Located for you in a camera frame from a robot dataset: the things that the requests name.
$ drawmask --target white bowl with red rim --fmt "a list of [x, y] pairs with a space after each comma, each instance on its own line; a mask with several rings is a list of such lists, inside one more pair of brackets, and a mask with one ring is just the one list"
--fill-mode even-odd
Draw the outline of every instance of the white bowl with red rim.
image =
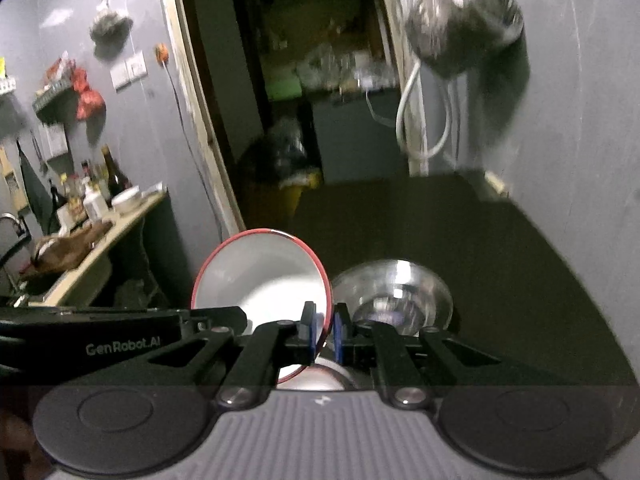
[[[329, 333], [332, 297], [329, 278], [316, 254], [302, 240], [275, 229], [243, 231], [222, 242], [206, 259], [193, 287], [191, 308], [239, 306], [245, 334], [270, 321], [300, 320], [305, 301], [320, 314], [316, 349]], [[283, 383], [305, 369], [280, 369]]]

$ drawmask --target red rim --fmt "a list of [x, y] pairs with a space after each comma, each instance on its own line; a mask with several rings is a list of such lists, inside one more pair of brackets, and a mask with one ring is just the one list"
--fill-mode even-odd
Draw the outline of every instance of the red rim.
[[[333, 312], [334, 312], [334, 306], [331, 302], [331, 285], [329, 283], [329, 277], [326, 275], [326, 271], [324, 270], [324, 267], [320, 262], [320, 258], [318, 258], [318, 256], [311, 250], [311, 248], [299, 238], [296, 238], [295, 236], [285, 233], [283, 231], [277, 231], [276, 229], [267, 229], [267, 228], [249, 229], [247, 231], [242, 231], [236, 235], [231, 236], [230, 238], [222, 242], [218, 247], [216, 247], [216, 249], [205, 260], [204, 264], [202, 264], [202, 267], [200, 267], [200, 272], [198, 272], [196, 282], [193, 285], [193, 292], [191, 293], [191, 308], [194, 308], [195, 306], [196, 291], [198, 290], [198, 286], [200, 285], [200, 280], [202, 279], [204, 275], [204, 271], [207, 269], [207, 267], [209, 266], [213, 258], [215, 258], [216, 255], [222, 249], [224, 249], [234, 240], [238, 240], [238, 238], [242, 238], [244, 236], [253, 235], [253, 234], [275, 234], [275, 235], [288, 238], [289, 240], [296, 243], [300, 248], [302, 248], [302, 250], [305, 251], [305, 253], [308, 254], [309, 257], [311, 257], [311, 259], [313, 260], [313, 263], [316, 265], [316, 269], [318, 269], [318, 272], [322, 277], [322, 283], [324, 284], [324, 291], [326, 296], [326, 314], [324, 315], [324, 325], [322, 326], [322, 331], [320, 333], [320, 337], [318, 338], [318, 344], [316, 345], [316, 355], [318, 355], [320, 353], [320, 350], [322, 349], [322, 346], [324, 346], [324, 342], [326, 341], [327, 336], [329, 335], [329, 330], [331, 328], [331, 319], [333, 317]], [[278, 384], [281, 384], [284, 381], [288, 381], [289, 379], [292, 379], [305, 368], [306, 368], [305, 365], [300, 365], [300, 367], [297, 370], [293, 371], [289, 375], [284, 376], [281, 379], [278, 379]]]

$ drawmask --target person's hand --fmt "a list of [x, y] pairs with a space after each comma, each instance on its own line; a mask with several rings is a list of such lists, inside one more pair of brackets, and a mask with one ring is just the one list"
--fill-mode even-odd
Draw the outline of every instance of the person's hand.
[[42, 480], [51, 470], [31, 427], [21, 418], [0, 408], [0, 452], [5, 450], [28, 453], [29, 461], [23, 469], [24, 480]]

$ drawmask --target transparent bowl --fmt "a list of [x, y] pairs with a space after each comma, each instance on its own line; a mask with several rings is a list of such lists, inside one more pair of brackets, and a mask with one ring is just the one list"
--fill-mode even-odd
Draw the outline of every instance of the transparent bowl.
[[332, 281], [332, 299], [347, 304], [353, 322], [386, 322], [401, 335], [417, 335], [423, 326], [445, 329], [453, 314], [451, 294], [440, 277], [405, 260], [352, 267]]

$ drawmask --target black circular disc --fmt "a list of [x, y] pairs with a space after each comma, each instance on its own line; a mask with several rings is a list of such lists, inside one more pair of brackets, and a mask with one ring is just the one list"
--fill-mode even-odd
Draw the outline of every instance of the black circular disc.
[[119, 476], [178, 458], [206, 423], [207, 403], [189, 386], [59, 386], [33, 417], [40, 445], [61, 465]]
[[442, 401], [438, 424], [460, 451], [489, 467], [551, 475], [601, 458], [612, 416], [580, 386], [460, 386]]

